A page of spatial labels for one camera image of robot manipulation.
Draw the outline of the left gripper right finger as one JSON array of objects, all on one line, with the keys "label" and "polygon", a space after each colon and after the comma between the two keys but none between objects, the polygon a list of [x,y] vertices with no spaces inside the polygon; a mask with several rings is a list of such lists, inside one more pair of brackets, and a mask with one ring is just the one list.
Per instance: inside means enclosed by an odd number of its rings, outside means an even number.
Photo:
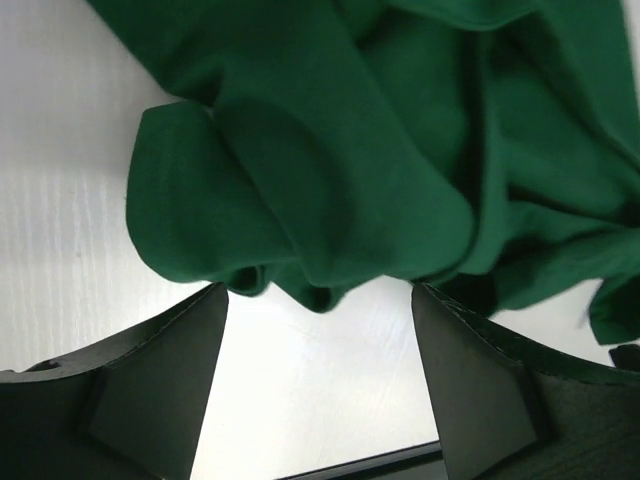
[{"label": "left gripper right finger", "polygon": [[638,349],[577,358],[426,285],[412,315],[449,478],[638,478]]}]

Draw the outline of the green t shirt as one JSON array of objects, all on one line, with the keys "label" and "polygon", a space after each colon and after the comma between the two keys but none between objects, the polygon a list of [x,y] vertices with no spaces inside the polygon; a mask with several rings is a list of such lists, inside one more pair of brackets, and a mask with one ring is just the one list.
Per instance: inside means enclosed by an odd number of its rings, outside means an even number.
[{"label": "green t shirt", "polygon": [[619,1],[96,1],[175,102],[126,223],[181,283],[331,310],[381,276],[482,315],[589,279],[639,336],[639,113]]}]

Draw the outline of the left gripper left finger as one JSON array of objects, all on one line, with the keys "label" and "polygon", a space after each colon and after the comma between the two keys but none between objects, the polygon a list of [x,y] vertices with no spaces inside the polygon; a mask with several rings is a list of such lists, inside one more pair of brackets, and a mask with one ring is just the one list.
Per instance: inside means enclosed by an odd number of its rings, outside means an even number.
[{"label": "left gripper left finger", "polygon": [[228,302],[212,284],[92,345],[2,371],[2,478],[189,478]]}]

